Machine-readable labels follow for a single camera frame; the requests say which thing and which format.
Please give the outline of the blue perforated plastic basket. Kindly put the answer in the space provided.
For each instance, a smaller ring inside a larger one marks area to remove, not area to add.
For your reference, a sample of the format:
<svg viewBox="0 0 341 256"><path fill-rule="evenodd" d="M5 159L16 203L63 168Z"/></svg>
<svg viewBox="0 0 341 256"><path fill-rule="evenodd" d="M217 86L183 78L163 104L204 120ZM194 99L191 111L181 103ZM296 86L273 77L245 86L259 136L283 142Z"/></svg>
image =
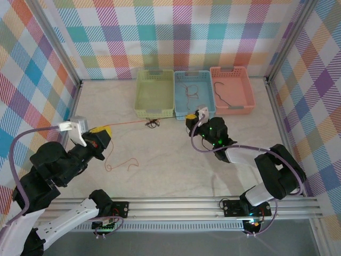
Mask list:
<svg viewBox="0 0 341 256"><path fill-rule="evenodd" d="M175 116L178 121L194 113L200 105L208 107L210 118L215 116L215 97L209 71L176 71L174 86Z"/></svg>

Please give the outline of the green perforated plastic basket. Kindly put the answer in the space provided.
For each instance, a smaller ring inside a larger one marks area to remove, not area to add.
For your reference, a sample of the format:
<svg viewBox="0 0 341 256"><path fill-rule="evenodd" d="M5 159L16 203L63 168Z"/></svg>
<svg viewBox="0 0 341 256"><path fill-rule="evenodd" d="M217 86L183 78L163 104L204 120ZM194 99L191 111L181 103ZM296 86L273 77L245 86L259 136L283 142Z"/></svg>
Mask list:
<svg viewBox="0 0 341 256"><path fill-rule="evenodd" d="M175 108L174 71L139 70L134 110L139 118L173 117Z"/></svg>

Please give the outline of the pink perforated plastic basket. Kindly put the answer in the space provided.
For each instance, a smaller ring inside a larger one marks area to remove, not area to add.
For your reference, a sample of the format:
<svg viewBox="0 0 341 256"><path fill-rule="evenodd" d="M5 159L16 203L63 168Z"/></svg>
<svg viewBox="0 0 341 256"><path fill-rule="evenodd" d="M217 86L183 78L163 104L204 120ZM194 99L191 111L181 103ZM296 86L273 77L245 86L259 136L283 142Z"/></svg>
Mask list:
<svg viewBox="0 0 341 256"><path fill-rule="evenodd" d="M216 115L247 115L255 108L253 88L247 69L211 67Z"/></svg>

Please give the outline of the aluminium frame side rail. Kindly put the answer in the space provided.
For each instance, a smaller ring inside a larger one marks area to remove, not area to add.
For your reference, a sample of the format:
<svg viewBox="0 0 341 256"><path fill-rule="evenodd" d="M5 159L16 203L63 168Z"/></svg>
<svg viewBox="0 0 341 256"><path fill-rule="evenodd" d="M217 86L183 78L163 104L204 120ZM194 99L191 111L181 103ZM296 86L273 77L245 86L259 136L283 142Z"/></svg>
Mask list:
<svg viewBox="0 0 341 256"><path fill-rule="evenodd" d="M271 103L272 111L275 116L275 120L278 126L279 134L283 145L288 149L294 158L295 154L289 141L289 136L285 127L285 123L282 120L280 108L275 97L275 93L271 87L271 83L264 78L264 85ZM310 225L313 231L314 239L316 241L320 256L331 256L330 250L327 244L327 239L323 230L321 219L315 216L314 218L309 218Z"/></svg>
<svg viewBox="0 0 341 256"><path fill-rule="evenodd" d="M67 115L69 121L77 108L81 85L76 87L75 99L71 102L71 111ZM33 164L30 172L21 178L21 184L28 196L29 206L24 213L24 217L39 217L54 200L60 195L57 187L66 187L67 184L79 173L79 161L64 149L67 136L62 139L62 143L51 141L42 144L37 151L30 157ZM22 252L19 256L42 256L44 253L44 243L46 239L39 238L38 228L34 228L35 222L30 225L29 233L25 237Z"/></svg>

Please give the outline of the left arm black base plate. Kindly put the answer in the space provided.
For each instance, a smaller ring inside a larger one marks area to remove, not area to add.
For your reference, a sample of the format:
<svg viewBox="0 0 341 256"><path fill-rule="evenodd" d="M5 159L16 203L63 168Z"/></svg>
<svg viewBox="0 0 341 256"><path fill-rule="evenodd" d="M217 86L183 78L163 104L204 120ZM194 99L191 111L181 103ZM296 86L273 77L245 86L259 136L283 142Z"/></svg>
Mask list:
<svg viewBox="0 0 341 256"><path fill-rule="evenodd" d="M111 204L111 214L113 216L120 216L127 218L129 212L129 202L127 201L114 201Z"/></svg>

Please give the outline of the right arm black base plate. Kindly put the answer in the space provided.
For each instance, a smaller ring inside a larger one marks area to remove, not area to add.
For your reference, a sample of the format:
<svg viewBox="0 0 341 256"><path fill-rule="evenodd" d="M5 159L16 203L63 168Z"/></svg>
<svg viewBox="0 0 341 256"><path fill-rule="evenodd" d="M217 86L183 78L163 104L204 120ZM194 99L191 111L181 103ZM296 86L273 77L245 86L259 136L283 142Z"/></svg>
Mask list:
<svg viewBox="0 0 341 256"><path fill-rule="evenodd" d="M252 206L242 200L223 200L222 209L225 217L270 217L272 215L268 202Z"/></svg>

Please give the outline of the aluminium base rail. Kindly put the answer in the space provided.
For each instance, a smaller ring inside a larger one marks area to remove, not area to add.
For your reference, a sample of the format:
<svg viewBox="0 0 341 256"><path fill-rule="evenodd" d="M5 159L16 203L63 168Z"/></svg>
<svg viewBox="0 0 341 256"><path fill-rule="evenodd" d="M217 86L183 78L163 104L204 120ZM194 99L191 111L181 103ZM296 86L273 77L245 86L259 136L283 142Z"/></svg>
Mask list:
<svg viewBox="0 0 341 256"><path fill-rule="evenodd" d="M220 197L132 197L113 198L129 202L129 221L223 220ZM288 196L278 202L276 219L310 219L322 217L314 197Z"/></svg>

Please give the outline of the aluminium frame post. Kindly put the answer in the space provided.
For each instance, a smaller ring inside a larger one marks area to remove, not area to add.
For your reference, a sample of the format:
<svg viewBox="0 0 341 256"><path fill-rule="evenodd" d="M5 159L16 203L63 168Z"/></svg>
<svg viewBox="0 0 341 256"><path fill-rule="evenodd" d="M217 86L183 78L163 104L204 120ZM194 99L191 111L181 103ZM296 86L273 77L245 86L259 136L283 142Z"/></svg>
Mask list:
<svg viewBox="0 0 341 256"><path fill-rule="evenodd" d="M264 78L267 81L272 81L279 72L284 59L296 42L318 1L293 0L289 5L276 35L274 46L270 50L269 65L264 72Z"/></svg>
<svg viewBox="0 0 341 256"><path fill-rule="evenodd" d="M30 8L34 17L37 19L39 25L41 26L46 38L52 45L52 48L57 53L60 58L62 64L64 65L66 71L70 75L73 82L77 85L81 85L82 80L79 78L75 68L72 65L71 60L69 59L66 51L64 50L60 40L57 37L53 27L51 26L48 18L46 17L42 7L40 6L38 0L25 0L26 4Z"/></svg>

